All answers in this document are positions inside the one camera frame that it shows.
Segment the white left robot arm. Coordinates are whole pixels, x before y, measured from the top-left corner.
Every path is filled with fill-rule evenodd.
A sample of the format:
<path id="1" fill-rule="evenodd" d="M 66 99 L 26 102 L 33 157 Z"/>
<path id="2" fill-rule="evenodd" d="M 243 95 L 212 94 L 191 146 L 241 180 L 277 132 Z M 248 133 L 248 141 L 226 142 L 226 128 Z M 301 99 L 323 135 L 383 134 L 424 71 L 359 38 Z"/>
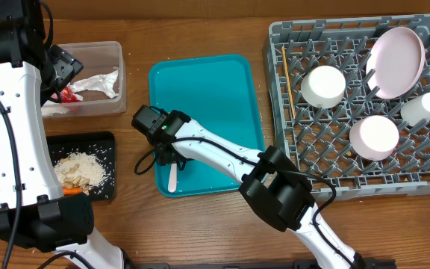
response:
<path id="1" fill-rule="evenodd" d="M 42 1 L 0 1 L 0 239 L 82 268 L 129 268 L 95 228 L 90 198 L 65 195 L 50 159 L 42 105 L 83 66 L 53 44 L 49 12 Z"/>

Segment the wooden chopstick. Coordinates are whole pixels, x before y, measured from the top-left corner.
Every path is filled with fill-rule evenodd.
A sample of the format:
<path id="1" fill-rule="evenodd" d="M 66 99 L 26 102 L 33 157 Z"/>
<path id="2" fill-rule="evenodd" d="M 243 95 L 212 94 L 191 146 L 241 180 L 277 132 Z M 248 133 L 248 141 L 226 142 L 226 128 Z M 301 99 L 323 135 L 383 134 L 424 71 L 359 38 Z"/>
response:
<path id="1" fill-rule="evenodd" d="M 282 55 L 282 60 L 283 60 L 283 68 L 284 68 L 284 74 L 285 74 L 285 80 L 286 80 L 286 88 L 287 88 L 287 93 L 289 96 L 291 117 L 292 117 L 292 120 L 295 120 L 296 119 L 296 110 L 295 110 L 294 104 L 293 104 L 293 94 L 292 94 L 291 84 L 290 84 L 290 73 L 289 73 L 288 66 L 287 66 L 287 55 L 286 55 L 286 50 L 285 50 L 284 45 L 281 46 L 281 55 Z"/>

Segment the white plastic fork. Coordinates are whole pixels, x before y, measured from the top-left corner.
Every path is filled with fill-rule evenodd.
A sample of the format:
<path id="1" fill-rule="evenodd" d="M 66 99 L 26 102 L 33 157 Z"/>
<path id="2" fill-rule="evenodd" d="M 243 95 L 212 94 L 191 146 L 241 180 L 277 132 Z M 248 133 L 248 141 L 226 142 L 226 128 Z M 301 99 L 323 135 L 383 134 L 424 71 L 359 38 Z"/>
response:
<path id="1" fill-rule="evenodd" d="M 167 190 L 170 193 L 174 193 L 177 190 L 178 184 L 178 165 L 176 163 L 172 163 L 169 172 L 169 181 L 167 185 Z"/>

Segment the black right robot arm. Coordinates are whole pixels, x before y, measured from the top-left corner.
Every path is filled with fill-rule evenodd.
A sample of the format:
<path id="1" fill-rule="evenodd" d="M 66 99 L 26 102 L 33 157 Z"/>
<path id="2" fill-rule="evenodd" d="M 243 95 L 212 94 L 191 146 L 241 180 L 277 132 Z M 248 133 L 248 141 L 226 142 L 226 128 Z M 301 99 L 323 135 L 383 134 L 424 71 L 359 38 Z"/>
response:
<path id="1" fill-rule="evenodd" d="M 232 143 L 181 111 L 143 105 L 132 126 L 152 145 L 153 162 L 183 170 L 200 161 L 233 179 L 253 212 L 280 232 L 292 232 L 312 252 L 320 268 L 365 268 L 362 256 L 344 244 L 321 216 L 311 180 L 329 188 L 324 178 L 301 172 L 278 148 L 265 151 Z"/>

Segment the rice and food scraps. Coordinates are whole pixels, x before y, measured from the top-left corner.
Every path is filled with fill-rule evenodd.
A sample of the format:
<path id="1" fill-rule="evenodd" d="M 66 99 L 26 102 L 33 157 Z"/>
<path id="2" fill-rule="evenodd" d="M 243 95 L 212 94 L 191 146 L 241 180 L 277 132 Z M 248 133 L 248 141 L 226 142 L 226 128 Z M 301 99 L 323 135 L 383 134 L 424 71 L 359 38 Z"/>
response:
<path id="1" fill-rule="evenodd" d="M 102 191 L 104 184 L 110 180 L 106 166 L 95 154 L 70 153 L 56 162 L 54 171 L 63 187 L 82 188 L 82 193 L 86 195 L 90 195 L 92 191 L 98 194 Z"/>

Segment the white paper cup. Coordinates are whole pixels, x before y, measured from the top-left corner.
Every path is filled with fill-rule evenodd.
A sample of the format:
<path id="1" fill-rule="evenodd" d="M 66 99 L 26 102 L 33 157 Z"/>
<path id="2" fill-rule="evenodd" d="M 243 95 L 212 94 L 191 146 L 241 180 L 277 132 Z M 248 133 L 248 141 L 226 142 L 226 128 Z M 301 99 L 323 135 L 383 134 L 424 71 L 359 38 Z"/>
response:
<path id="1" fill-rule="evenodd" d="M 410 126 L 415 126 L 422 120 L 430 120 L 430 93 L 406 102 L 402 106 L 400 114 Z"/>

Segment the white napkin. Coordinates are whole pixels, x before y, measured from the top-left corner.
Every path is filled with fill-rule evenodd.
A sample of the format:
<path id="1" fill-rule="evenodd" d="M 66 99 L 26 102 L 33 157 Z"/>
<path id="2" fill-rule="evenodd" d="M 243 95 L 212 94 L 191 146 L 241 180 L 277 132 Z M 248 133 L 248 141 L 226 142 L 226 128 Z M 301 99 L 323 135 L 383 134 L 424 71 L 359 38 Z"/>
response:
<path id="1" fill-rule="evenodd" d="M 94 75 L 89 78 L 76 81 L 68 86 L 72 92 L 76 94 L 85 90 L 98 91 L 104 93 L 109 99 L 113 99 L 119 95 L 113 89 L 118 77 L 119 70 L 115 69 L 111 73 Z"/>

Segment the white bowl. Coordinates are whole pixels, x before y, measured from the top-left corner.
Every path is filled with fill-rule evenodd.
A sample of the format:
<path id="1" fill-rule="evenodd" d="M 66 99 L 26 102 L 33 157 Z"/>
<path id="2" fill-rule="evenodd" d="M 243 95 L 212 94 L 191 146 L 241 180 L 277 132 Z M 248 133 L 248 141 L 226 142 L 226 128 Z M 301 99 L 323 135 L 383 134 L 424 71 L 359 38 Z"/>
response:
<path id="1" fill-rule="evenodd" d="M 343 73 L 332 66 L 319 66 L 302 80 L 301 94 L 304 100 L 316 108 L 333 108 L 344 95 L 346 79 Z"/>

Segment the white round plate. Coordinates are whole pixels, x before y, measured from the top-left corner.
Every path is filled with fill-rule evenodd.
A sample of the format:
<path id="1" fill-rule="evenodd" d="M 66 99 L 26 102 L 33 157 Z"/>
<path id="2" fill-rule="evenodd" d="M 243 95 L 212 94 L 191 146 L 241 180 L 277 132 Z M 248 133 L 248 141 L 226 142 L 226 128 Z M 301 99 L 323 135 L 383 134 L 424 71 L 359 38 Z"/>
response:
<path id="1" fill-rule="evenodd" d="M 407 27 L 392 28 L 371 48 L 366 72 L 373 74 L 367 85 L 372 90 L 378 88 L 378 98 L 396 98 L 414 86 L 425 62 L 424 45 L 418 35 Z"/>

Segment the pink bowl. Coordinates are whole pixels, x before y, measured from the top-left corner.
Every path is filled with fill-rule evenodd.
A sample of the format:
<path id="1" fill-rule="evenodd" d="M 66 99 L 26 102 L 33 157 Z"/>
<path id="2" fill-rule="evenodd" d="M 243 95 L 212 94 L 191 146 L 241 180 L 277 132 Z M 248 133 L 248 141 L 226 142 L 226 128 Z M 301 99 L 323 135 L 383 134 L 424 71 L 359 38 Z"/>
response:
<path id="1" fill-rule="evenodd" d="M 399 130 L 390 119 L 375 115 L 356 122 L 349 141 L 362 158 L 380 161 L 389 157 L 399 142 Z"/>

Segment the red sauce packet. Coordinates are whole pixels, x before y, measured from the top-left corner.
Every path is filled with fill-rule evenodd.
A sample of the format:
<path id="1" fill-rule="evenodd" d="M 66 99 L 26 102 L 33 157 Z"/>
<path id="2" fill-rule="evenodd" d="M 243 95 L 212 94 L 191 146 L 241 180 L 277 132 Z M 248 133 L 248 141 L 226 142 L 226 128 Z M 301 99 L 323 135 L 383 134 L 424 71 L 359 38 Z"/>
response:
<path id="1" fill-rule="evenodd" d="M 73 93 L 69 86 L 60 91 L 56 91 L 51 95 L 50 100 L 56 103 L 73 103 L 81 102 L 83 98 L 76 93 Z"/>

